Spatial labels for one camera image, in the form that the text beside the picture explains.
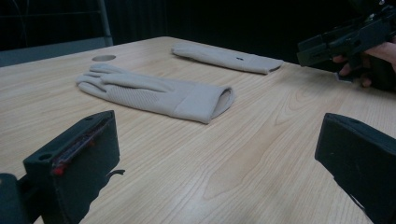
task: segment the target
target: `glove finger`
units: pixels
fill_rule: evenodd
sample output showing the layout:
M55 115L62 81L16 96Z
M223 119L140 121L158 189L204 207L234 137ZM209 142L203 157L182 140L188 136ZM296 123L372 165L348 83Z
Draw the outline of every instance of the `glove finger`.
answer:
M97 63L94 64L90 67L91 72L97 72L97 73L105 73L105 74L112 74L112 73L124 73L124 74L129 74L130 72L127 70L123 70L121 68L118 68L116 66L107 64L107 63Z
M96 86L92 85L91 83L88 82L80 82L78 84L78 87L82 90L85 91L86 93L102 98L104 100L108 100L108 96L106 91L103 91L99 88L97 88Z
M82 82L89 83L100 91L107 91L105 84L100 78L90 76L79 76L76 78L76 83L78 85Z
M88 77L101 77L103 73L97 73L97 72L87 72L83 74L84 76Z
M134 89L145 89L158 92L173 91L174 87L163 82L159 77L148 77L137 74L112 74L101 77L104 83L129 87Z

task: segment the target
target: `pistol grip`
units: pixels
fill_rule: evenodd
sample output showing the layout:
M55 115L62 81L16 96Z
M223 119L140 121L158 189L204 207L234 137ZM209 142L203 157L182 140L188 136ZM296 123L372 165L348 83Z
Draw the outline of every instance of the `pistol grip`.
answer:
M350 68L352 69L357 69L362 65L361 55L359 53L354 55L348 55L347 60Z
M396 86L396 74L391 63L370 56L372 86L381 91L392 91Z

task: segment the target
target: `finger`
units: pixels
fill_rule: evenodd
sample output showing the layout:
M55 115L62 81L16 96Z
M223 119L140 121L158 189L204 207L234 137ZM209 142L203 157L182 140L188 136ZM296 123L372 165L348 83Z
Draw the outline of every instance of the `finger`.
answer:
M344 63L344 62L347 61L347 58L344 57L344 56L342 56L342 55L338 55L338 56L333 57L333 58L332 58L332 61L333 61L334 63Z
M92 85L91 83L88 82L81 82L78 84L78 87L80 90L85 91L86 93L102 98L102 99L107 99L107 93L106 91L103 91L96 86Z
M96 72L87 72L83 74L84 76L88 77L101 77L103 73L96 73Z
M338 72L340 76L346 76L352 71L352 68L350 67L349 63L346 63L344 67Z
M116 66L107 64L107 63L96 63L90 67L90 71L97 72L97 73L105 73L105 74L112 74L112 73L123 73L128 74L129 72L118 68Z
M76 78L76 83L79 85L80 83L90 83L96 89L101 91L106 91L105 85L102 83L100 78L97 77L89 77L89 76L79 76Z
M174 88L162 81L159 77L142 76L138 74L111 74L102 76L104 83L129 87L134 89L145 89L159 92L173 91Z
M368 77L366 77L366 76L361 77L361 85L362 85L364 88L370 87L371 84L372 84L372 80L371 80L370 78L368 78Z

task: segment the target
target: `hand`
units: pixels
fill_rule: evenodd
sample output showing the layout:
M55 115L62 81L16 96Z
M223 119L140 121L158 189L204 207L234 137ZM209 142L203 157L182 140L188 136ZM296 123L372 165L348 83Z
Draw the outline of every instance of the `hand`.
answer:
M391 42L385 42L383 44L380 44L378 46L375 46L371 49L367 49L366 51L364 51L363 54L361 55L362 56L361 67L367 67L367 68L370 67L370 62L367 57L368 55L374 56L376 58L391 63L393 70L396 73L396 36L392 38ZM340 55L332 58L332 60L335 63L343 63L347 61L347 58ZM346 63L344 67L340 70L339 75L347 76L348 74L350 74L350 72L352 72L352 69L349 66L349 64ZM367 74L363 74L361 76L361 85L363 87L370 87L371 84L372 84L371 79L367 77Z

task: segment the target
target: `beige glove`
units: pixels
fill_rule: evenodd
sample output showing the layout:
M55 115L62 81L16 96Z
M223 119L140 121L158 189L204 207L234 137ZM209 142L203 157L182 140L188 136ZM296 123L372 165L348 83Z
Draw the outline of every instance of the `beige glove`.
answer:
M261 74L268 74L278 69L283 63L282 60L185 42L176 43L172 47L172 52L178 56L192 58L203 63Z
M82 91L110 102L205 124L234 99L231 87L143 76L105 63L91 66L76 82Z

